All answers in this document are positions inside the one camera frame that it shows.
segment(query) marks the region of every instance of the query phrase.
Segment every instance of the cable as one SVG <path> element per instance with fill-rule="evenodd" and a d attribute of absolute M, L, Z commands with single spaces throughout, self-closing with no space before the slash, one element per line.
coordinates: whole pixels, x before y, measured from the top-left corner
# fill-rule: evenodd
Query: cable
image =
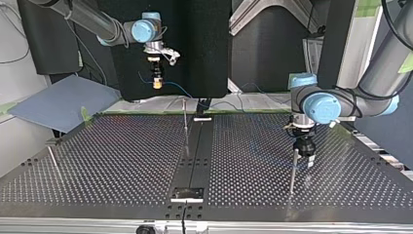
<path fill-rule="evenodd" d="M 267 96 L 269 99 L 273 100 L 274 102 L 278 103 L 278 104 L 286 104 L 287 102 L 291 101 L 291 99 L 285 100 L 285 101 L 280 101 L 278 99 L 272 98 L 268 93 L 265 93 L 264 91 L 262 91 L 255 83 L 246 83 L 244 85 L 242 85 L 240 87 L 240 89 L 244 88 L 247 85 L 253 85 L 257 88 L 258 92 Z"/>
<path fill-rule="evenodd" d="M 6 7 L 7 9 L 9 9 L 10 11 L 12 11 L 12 13 L 16 16 L 16 18 L 18 18 L 18 20 L 21 23 L 21 16 L 19 15 L 18 11 L 16 11 L 11 5 L 7 4 L 7 3 L 3 3 L 0 2 L 0 10 L 3 13 L 3 16 L 6 18 L 6 20 L 15 28 L 15 30 L 20 33 L 20 35 L 24 38 L 26 38 L 26 36 L 24 35 L 24 32 L 20 31 L 20 29 L 15 25 L 15 23 L 9 18 L 9 16 L 6 14 L 5 11 L 3 11 L 3 9 L 1 9 L 1 7 Z"/>
<path fill-rule="evenodd" d="M 184 207 L 183 212 L 182 212 L 182 220 L 181 220 L 182 234 L 186 234 L 185 216 L 186 216 L 186 206 L 187 206 L 187 204 L 188 204 L 188 202 L 185 202 L 185 207 Z"/>
<path fill-rule="evenodd" d="M 88 72 L 89 72 L 89 76 L 91 77 L 91 79 L 94 79 L 96 76 L 94 75 L 94 72 L 96 72 L 97 73 L 97 75 L 98 75 L 98 77 L 99 77 L 99 79 L 94 79 L 94 80 L 96 80 L 98 83 L 103 83 L 103 77 L 100 75 L 100 73 L 98 72 L 98 71 L 96 71 L 91 65 L 89 65 L 89 64 L 87 64 L 87 63 L 85 63 L 84 62 L 84 68 L 86 68 L 87 70 L 88 70 Z"/>
<path fill-rule="evenodd" d="M 0 2 L 0 7 L 6 7 L 6 8 L 8 8 L 8 9 L 11 10 L 11 11 L 16 15 L 16 17 L 21 21 L 21 17 L 20 17 L 20 15 L 19 15 L 19 13 L 18 13 L 12 6 L 10 6 L 10 5 L 7 4 L 7 3 Z M 15 28 L 15 30 L 17 30 L 22 37 L 26 38 L 25 35 L 24 35 L 24 33 L 22 33 L 22 32 L 18 29 L 18 27 L 13 23 L 13 21 L 9 18 L 9 16 L 3 11 L 3 9 L 1 9 L 1 12 L 4 14 L 4 16 L 5 16 L 6 19 L 9 21 L 9 23 Z M 16 59 L 12 59 L 12 60 L 8 60 L 8 61 L 0 61 L 0 64 L 9 64 L 9 63 L 13 63 L 13 62 L 16 62 L 16 61 L 23 60 L 23 59 L 25 59 L 25 58 L 29 55 L 29 53 L 30 53 L 30 47 L 27 45 L 27 51 L 25 52 L 25 54 L 24 54 L 22 57 L 16 58 Z"/>
<path fill-rule="evenodd" d="M 351 94 L 351 95 L 354 96 L 354 97 L 359 97 L 359 98 L 364 98 L 364 99 L 370 99 L 370 100 L 388 100 L 388 99 L 392 99 L 392 98 L 400 95 L 400 94 L 407 88 L 407 86 L 410 84 L 410 81 L 412 80 L 412 78 L 413 78 L 413 71 L 411 71 L 411 72 L 409 73 L 409 76 L 407 77 L 407 79 L 406 79 L 406 81 L 404 82 L 403 86 L 402 86 L 397 92 L 395 92 L 395 93 L 394 93 L 393 95 L 391 95 L 391 96 L 384 96 L 384 97 L 372 95 L 372 94 L 368 93 L 367 91 L 365 91 L 365 90 L 364 90 L 362 87 L 360 87 L 360 86 L 358 86 L 357 88 L 358 88 L 363 94 L 365 94 L 365 96 L 358 95 L 358 94 L 354 93 L 354 92 L 353 92 L 352 90 L 350 90 L 350 89 L 344 89 L 344 88 L 341 88 L 341 87 L 338 87 L 338 86 L 333 86 L 333 88 L 336 88 L 336 89 L 338 89 L 338 90 L 340 90 L 340 91 L 343 91 L 343 92 L 346 92 L 346 93 L 348 93 L 348 94 Z"/>
<path fill-rule="evenodd" d="M 407 88 L 407 86 L 410 84 L 410 81 L 412 80 L 412 77 L 413 77 L 413 71 L 410 71 L 409 76 L 407 77 L 407 79 L 404 82 L 403 86 L 391 96 L 384 96 L 384 97 L 375 96 L 375 95 L 372 95 L 372 94 L 368 93 L 367 91 L 365 91 L 362 87 L 358 87 L 358 89 L 362 93 L 364 93 L 365 95 L 369 96 L 369 97 L 361 97 L 361 98 L 373 99 L 373 100 L 387 100 L 387 99 L 394 98 L 394 97 L 398 96 L 399 94 L 401 94 Z"/>
<path fill-rule="evenodd" d="M 22 57 L 20 57 L 20 58 L 13 59 L 13 60 L 0 61 L 0 64 L 8 64 L 8 63 L 13 63 L 13 62 L 16 62 L 16 61 L 23 60 L 23 59 L 25 59 L 25 58 L 28 56 L 29 53 L 30 53 L 30 48 L 27 46 L 27 51 L 26 51 L 26 53 L 24 54 L 24 56 L 22 56 Z"/>
<path fill-rule="evenodd" d="M 309 21 L 307 23 L 307 30 L 309 31 L 309 34 L 307 35 L 307 38 L 306 38 L 307 63 L 309 65 L 310 73 L 313 73 L 313 68 L 312 68 L 311 62 L 310 62 L 310 49 L 309 49 L 309 36 L 311 35 L 311 33 L 310 33 L 310 23 L 311 23 L 311 18 L 313 17 L 313 11 L 314 11 L 314 4 L 311 7 L 311 11 L 310 11 L 310 15 L 309 15 Z"/>
<path fill-rule="evenodd" d="M 356 108 L 356 110 L 359 114 L 358 118 L 362 118 L 362 116 L 363 116 L 361 109 L 351 99 L 349 99 L 348 97 L 346 97 L 346 96 L 344 96 L 340 93 L 333 92 L 333 91 L 325 91 L 325 90 L 314 91 L 314 92 L 308 93 L 303 98 L 301 98 L 300 103 L 296 103 L 298 105 L 298 107 L 300 108 L 301 113 L 304 113 L 303 108 L 302 108 L 304 100 L 306 98 L 308 98 L 309 96 L 314 95 L 314 94 L 331 94 L 331 95 L 334 95 L 334 96 L 338 96 L 338 97 L 346 100 L 349 104 L 351 104 L 353 107 Z"/>
<path fill-rule="evenodd" d="M 397 29 L 394 27 L 394 22 L 392 21 L 392 17 L 390 16 L 389 13 L 389 7 L 386 2 L 386 0 L 382 0 L 382 6 L 383 6 L 383 15 L 385 15 L 385 19 L 387 24 L 389 25 L 390 30 L 392 31 L 393 35 L 398 39 L 398 41 L 401 42 L 405 47 L 407 47 L 410 51 L 413 51 L 413 46 L 408 44 L 403 37 L 397 32 Z"/>
<path fill-rule="evenodd" d="M 85 43 L 82 41 L 82 39 L 79 37 L 79 35 L 75 32 L 75 30 L 72 28 L 72 26 L 70 25 L 70 22 L 67 20 L 66 21 L 67 26 L 70 28 L 70 31 L 72 31 L 73 35 L 75 35 L 75 37 L 78 39 L 78 41 L 80 42 L 80 44 L 85 48 L 86 52 L 89 54 L 89 56 L 92 58 L 92 60 L 94 61 L 94 63 L 96 64 L 97 68 L 100 70 L 100 73 L 103 76 L 103 81 L 104 81 L 104 85 L 107 86 L 107 78 L 106 78 L 106 74 L 104 73 L 103 69 L 101 68 L 101 66 L 99 65 L 99 63 L 96 61 L 96 59 L 94 58 L 94 55 L 92 55 L 91 51 L 89 51 L 88 47 L 85 45 Z"/>
<path fill-rule="evenodd" d="M 159 53 L 161 53 L 161 55 L 169 62 L 169 63 L 171 63 L 171 60 L 170 60 L 170 58 L 168 58 L 168 56 L 167 55 L 165 55 L 165 53 L 164 52 L 162 52 L 161 50 L 158 50 L 158 49 L 156 49 L 156 48 L 153 48 L 153 47 L 150 47 L 150 46 L 146 46 L 145 45 L 145 47 L 147 47 L 147 48 L 149 48 L 149 49 L 152 49 L 152 50 L 155 50 L 155 51 L 157 51 L 157 52 L 159 52 Z"/>

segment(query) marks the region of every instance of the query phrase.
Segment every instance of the white surface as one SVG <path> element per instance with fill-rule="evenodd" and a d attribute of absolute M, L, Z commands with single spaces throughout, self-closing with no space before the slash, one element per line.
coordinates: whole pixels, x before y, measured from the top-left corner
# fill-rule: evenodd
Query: white surface
<path fill-rule="evenodd" d="M 370 62 L 381 16 L 381 8 L 378 8 L 375 17 L 353 18 L 337 81 L 338 86 L 357 86 Z"/>
<path fill-rule="evenodd" d="M 4 2 L 18 8 L 16 1 Z M 5 11 L 20 26 L 16 17 Z M 26 39 L 0 14 L 0 61 L 18 59 L 26 50 Z M 36 74 L 31 55 L 21 61 L 0 64 L 0 105 L 30 97 L 45 88 L 45 76 Z M 0 116 L 0 176 L 39 152 L 52 136 L 52 131 L 44 127 L 10 115 Z"/>
<path fill-rule="evenodd" d="M 45 147 L 52 131 L 16 117 L 0 124 L 0 177 Z"/>
<path fill-rule="evenodd" d="M 16 1 L 3 1 L 18 8 Z M 9 10 L 4 10 L 20 27 L 19 21 Z M 0 13 L 0 62 L 18 59 L 27 50 L 23 38 Z M 47 87 L 45 76 L 37 75 L 31 55 L 25 59 L 8 64 L 0 64 L 0 105 L 17 99 L 26 98 Z"/>

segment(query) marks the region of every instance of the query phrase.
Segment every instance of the metal bracket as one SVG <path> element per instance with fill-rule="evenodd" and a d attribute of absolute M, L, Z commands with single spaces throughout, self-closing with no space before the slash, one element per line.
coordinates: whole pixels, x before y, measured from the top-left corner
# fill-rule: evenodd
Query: metal bracket
<path fill-rule="evenodd" d="M 313 8 L 310 0 L 244 0 L 230 18 L 230 33 L 235 36 L 260 12 L 269 7 L 284 7 L 307 27 L 310 12 Z M 313 10 L 310 20 L 310 32 L 319 28 L 319 15 Z"/>
<path fill-rule="evenodd" d="M 175 188 L 170 201 L 173 203 L 202 203 L 204 201 L 204 189 Z"/>

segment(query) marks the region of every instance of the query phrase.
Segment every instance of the aluminum frame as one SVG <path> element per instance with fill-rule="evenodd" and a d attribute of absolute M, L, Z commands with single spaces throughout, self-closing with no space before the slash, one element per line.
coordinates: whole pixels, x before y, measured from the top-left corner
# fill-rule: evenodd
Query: aluminum frame
<path fill-rule="evenodd" d="M 135 233 L 140 225 L 154 226 L 158 233 L 182 233 L 180 221 L 0 218 L 0 233 Z M 194 222 L 186 221 L 187 233 L 413 233 L 413 225 L 329 222 Z"/>
<path fill-rule="evenodd" d="M 236 36 L 259 13 L 269 7 L 283 7 L 291 12 L 305 27 L 307 27 L 313 5 L 309 0 L 244 0 L 230 18 L 230 33 Z M 319 15 L 313 10 L 310 20 L 311 32 L 319 28 Z"/>

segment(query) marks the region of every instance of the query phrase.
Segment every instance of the metal rod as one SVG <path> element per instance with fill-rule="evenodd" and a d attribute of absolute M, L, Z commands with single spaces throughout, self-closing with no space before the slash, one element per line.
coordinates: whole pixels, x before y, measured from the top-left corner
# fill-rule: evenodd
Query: metal rod
<path fill-rule="evenodd" d="M 50 154 L 51 157 L 52 157 L 53 165 L 54 165 L 55 167 L 57 167 L 57 161 L 56 161 L 56 158 L 55 158 L 55 153 L 54 153 L 52 147 L 49 146 L 49 145 L 48 145 L 48 150 L 49 150 L 49 154 Z"/>
<path fill-rule="evenodd" d="M 182 99 L 182 108 L 183 108 L 183 118 L 185 122 L 185 133 L 188 133 L 188 120 L 186 118 L 186 99 Z"/>
<path fill-rule="evenodd" d="M 295 183 L 295 174 L 297 172 L 297 163 L 298 163 L 298 149 L 294 149 L 294 156 L 292 159 L 292 173 L 291 173 L 291 183 L 289 185 L 289 193 L 294 194 L 294 183 Z"/>

